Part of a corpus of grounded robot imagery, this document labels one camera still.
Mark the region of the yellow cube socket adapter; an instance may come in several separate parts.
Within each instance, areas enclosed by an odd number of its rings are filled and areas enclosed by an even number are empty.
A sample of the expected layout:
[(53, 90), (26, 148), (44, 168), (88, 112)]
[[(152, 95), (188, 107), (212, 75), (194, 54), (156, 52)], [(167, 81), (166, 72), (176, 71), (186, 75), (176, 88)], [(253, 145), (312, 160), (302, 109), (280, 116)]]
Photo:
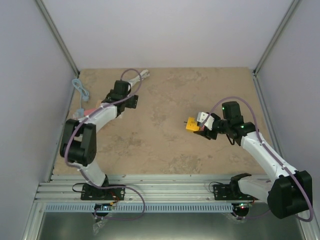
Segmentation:
[(194, 117), (188, 117), (185, 123), (185, 129), (189, 132), (198, 132), (200, 131), (200, 127), (198, 126), (198, 122)]

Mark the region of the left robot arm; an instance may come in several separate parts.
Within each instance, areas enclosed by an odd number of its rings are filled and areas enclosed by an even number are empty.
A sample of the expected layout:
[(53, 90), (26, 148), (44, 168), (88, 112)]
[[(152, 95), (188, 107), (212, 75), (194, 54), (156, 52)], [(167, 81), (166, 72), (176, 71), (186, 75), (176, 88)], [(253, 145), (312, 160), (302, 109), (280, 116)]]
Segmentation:
[(65, 122), (60, 145), (60, 156), (67, 166), (76, 168), (92, 187), (99, 200), (110, 193), (109, 179), (95, 161), (97, 133), (106, 124), (118, 118), (126, 108), (135, 109), (139, 96), (131, 93), (134, 81), (117, 80), (100, 106), (79, 120)]

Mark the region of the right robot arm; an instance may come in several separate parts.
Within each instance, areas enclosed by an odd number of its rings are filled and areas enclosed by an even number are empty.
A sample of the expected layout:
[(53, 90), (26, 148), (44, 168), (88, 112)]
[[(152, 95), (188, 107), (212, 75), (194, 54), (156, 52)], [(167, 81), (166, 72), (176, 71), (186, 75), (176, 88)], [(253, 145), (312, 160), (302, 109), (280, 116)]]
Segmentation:
[(194, 134), (208, 140), (225, 135), (232, 146), (238, 145), (247, 151), (268, 176), (268, 180), (263, 181), (249, 173), (235, 175), (227, 186), (227, 195), (234, 200), (246, 195), (258, 199), (279, 219), (309, 211), (309, 217), (300, 221), (311, 222), (314, 219), (311, 175), (286, 162), (264, 139), (256, 120), (244, 121), (238, 100), (238, 97), (226, 97), (219, 101), (223, 117), (211, 110), (199, 112), (192, 121)]

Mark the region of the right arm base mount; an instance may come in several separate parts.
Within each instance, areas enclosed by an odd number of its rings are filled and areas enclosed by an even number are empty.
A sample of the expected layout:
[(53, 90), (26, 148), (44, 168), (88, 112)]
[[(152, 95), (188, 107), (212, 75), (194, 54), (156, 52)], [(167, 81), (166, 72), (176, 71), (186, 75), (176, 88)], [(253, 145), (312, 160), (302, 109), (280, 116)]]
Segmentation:
[(214, 184), (212, 186), (212, 192), (216, 201), (253, 201), (254, 198), (250, 195), (239, 193), (234, 194), (231, 191), (230, 186), (222, 184)]

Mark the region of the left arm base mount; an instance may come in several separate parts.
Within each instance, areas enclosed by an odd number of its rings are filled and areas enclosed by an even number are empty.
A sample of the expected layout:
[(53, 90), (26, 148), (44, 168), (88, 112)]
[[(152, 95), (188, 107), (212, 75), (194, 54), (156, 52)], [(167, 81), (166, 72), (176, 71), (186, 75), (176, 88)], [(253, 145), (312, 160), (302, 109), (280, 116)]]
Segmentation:
[(116, 187), (111, 189), (98, 189), (89, 184), (84, 184), (81, 190), (80, 199), (83, 201), (122, 201), (124, 200), (126, 190), (124, 185), (110, 185)]

